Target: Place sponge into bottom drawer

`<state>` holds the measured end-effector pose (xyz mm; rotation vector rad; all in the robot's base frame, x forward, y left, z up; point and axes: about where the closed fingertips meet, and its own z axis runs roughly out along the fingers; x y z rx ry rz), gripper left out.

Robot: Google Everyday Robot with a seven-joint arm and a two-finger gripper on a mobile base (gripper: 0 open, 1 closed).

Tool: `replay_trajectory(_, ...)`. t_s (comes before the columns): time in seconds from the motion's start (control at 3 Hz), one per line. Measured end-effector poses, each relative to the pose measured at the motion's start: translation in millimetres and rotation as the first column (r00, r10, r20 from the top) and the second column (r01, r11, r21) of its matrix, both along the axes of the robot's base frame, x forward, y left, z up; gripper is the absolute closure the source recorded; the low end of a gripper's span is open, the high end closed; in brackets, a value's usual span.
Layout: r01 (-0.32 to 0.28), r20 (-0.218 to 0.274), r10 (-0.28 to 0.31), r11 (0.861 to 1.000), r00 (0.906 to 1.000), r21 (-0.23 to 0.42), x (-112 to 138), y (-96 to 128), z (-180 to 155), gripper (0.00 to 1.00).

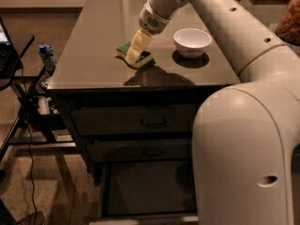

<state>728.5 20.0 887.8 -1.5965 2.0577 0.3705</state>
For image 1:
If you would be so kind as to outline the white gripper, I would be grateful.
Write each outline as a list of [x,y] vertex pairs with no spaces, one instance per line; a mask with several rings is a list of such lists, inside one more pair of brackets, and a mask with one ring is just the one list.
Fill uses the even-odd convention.
[[171,20],[170,8],[165,5],[158,5],[147,1],[140,13],[139,29],[131,40],[127,50],[126,62],[134,64],[142,52],[148,47],[152,35],[160,34]]

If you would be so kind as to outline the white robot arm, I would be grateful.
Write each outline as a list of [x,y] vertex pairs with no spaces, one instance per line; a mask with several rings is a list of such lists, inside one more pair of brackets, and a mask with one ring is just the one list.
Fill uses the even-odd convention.
[[194,120],[199,223],[294,225],[299,58],[234,0],[148,0],[140,26],[159,34],[185,4],[194,7],[240,80],[210,96]]

